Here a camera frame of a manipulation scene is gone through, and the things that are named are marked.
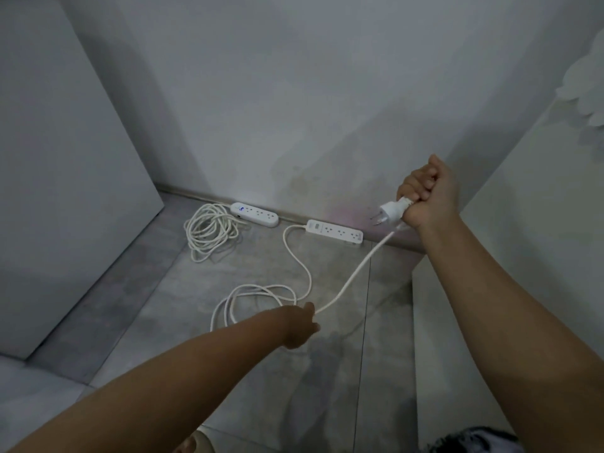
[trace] power plug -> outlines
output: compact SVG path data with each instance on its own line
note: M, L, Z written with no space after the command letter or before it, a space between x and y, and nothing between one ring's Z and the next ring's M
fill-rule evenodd
M279 225L279 216L275 213L240 202L231 205L231 213L238 218L260 224L261 226L277 227Z
M407 208L413 205L413 200L407 197L401 197L398 202L388 202L379 207L380 212L376 214L372 219L379 217L375 222L374 226L379 226L383 222L387 222L391 225L400 224L400 220Z

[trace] hand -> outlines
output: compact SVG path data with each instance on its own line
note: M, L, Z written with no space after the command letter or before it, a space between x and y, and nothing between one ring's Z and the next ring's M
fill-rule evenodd
M286 335L283 346L288 349L301 347L315 332L321 330L321 326L312 322L315 315L315 305L306 302L304 307L297 305L285 305L279 307L286 322Z
M419 229L446 222L458 215L459 185L451 169L435 154L419 170L414 170L399 186L396 199L416 202L405 211L403 220Z

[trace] cabinet door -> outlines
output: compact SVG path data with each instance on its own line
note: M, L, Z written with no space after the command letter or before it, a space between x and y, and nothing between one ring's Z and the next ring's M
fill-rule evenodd
M0 0L0 353L26 358L162 208L57 0Z

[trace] white cable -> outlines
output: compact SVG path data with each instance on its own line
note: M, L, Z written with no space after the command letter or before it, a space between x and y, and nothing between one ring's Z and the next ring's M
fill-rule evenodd
M237 238L238 224L249 226L229 213L225 205L202 205L184 224L191 260L203 262L223 244Z
M306 229L306 226L302 226L302 225L289 226L289 227L285 228L285 230L283 230L282 238L283 238L283 244L285 245L285 249L289 252L290 256L293 257L296 260L296 262L298 264L300 264L300 266L302 266L302 268L306 272L306 275L308 276L308 289L306 290L305 294L302 297L297 297L295 291L292 288L290 288L289 286L286 286L285 284L270 284L268 286L260 286L258 284L241 284L238 287L236 287L235 289L233 289L231 291L231 293L228 296L224 297L218 303L218 305L216 305L216 307L214 308L214 311L212 312L212 319L210 320L210 331L214 330L214 322L215 322L216 316L218 315L218 311L220 310L220 308L223 304L224 304L223 312L224 312L225 326L229 325L229 320L228 320L229 317L231 319L231 324L237 323L233 309L235 306L235 300L238 299L239 297L245 297L245 296L249 296L249 295L263 295L263 296L267 296L267 297L272 297L276 300L276 302L279 304L279 306L283 306L282 301L291 302L293 305L297 305L298 301L304 300L306 297L308 297L308 295L310 294L310 290L312 289L312 275L310 274L310 270L308 270L308 267L306 267L302 263L302 261L300 259L298 259L296 257L296 255L292 252L292 250L289 248L288 241L286 240L290 229L296 229L296 228ZM250 290L247 290L244 292L239 292L241 289L245 289L245 288L248 288ZM271 290L274 288L286 289L291 292L292 296L283 297L281 295L277 295Z
M231 214L228 213L226 207L224 207L223 205L203 205L199 210L197 210L197 212L193 215L191 219L185 222L185 230L187 231L189 248L191 248L191 259L193 259L193 261L195 262L201 262L207 259L220 245L227 242L231 238L237 238L237 236L239 235L237 223L246 224L243 221L235 219ZM402 228L402 226L404 225L401 223L397 229ZM229 326L229 318L231 324L237 323L234 314L234 306L235 301L239 297L256 295L272 297L273 299L275 299L279 306L283 306L283 301L291 302L293 305L297 305L298 301L304 300L306 297L308 297L310 291L312 290L312 275L310 274L310 270L308 270L308 267L306 267L306 265L304 265L304 263L300 259L298 259L296 255L292 252L287 242L287 235L289 231L291 229L296 228L306 229L306 226L291 225L285 228L285 230L283 230L282 238L283 244L285 245L285 249L289 252L290 256L293 257L298 264L300 264L300 266L305 270L306 275L308 276L308 289L306 289L305 294L301 297L297 297L295 291L289 286L286 286L285 284L270 284L268 286L260 286L258 284L240 284L235 289L233 289L228 296L224 297L214 308L210 320L210 331L214 330L215 319L221 307L223 307L223 317L225 326ZM375 245L375 247L371 251L369 251L369 253L367 253L365 258L361 261L355 271L352 272L351 276L344 283L342 289L340 289L336 297L334 297L326 305L323 305L321 308L316 310L315 314L321 313L322 311L326 310L331 305L335 304L340 299L340 297L342 297L346 289L348 289L352 281L356 278L356 276L365 266L367 261L369 261L369 259L373 257L377 250L379 250L384 244L389 241L389 239L394 235L395 232L396 231L392 231L388 235L383 237L383 239L377 245ZM196 252L203 254L204 258L202 258L201 260L196 260L194 258L194 254ZM288 290L292 296L283 297L282 295L277 295L272 291L272 289L275 288Z

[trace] floor tile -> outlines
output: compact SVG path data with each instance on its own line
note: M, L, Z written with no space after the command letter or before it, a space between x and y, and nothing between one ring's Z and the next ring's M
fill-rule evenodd
M202 202L162 194L165 207L36 350L30 364L89 383L187 242Z
M275 452L273 449L258 445L257 443L238 439L237 437L221 433L206 426L201 426L199 430L208 436L210 442L212 442L214 450L216 450L218 453L239 453L241 451L245 451L246 453Z
M214 306L238 284L307 287L304 271L286 252L285 226L253 226L232 251L194 264L187 249L92 381L99 387L170 347L209 330ZM309 300L332 299L368 252L294 230L288 242L313 273ZM321 332L299 350L276 350L253 369L206 426L274 449L351 450L361 367L368 266L332 308L318 315ZM238 318L273 304L242 299Z
M0 375L6 365L0 361ZM84 385L30 366L0 382L0 451L5 451L72 405Z
M390 246L373 257L355 452L417 449L411 271L421 258Z

